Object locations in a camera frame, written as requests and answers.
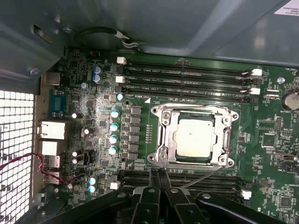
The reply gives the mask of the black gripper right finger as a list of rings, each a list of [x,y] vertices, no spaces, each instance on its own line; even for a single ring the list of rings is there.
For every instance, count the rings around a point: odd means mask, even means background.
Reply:
[[[182,187],[170,184],[168,173],[159,170],[162,190],[162,220],[165,224],[280,224],[282,221],[257,212],[213,192],[195,198]]]

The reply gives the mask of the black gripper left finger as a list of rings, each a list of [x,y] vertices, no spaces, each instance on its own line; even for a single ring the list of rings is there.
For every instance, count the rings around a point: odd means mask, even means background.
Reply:
[[[149,172],[149,186],[130,195],[116,190],[47,219],[44,224],[158,224],[160,170]]]

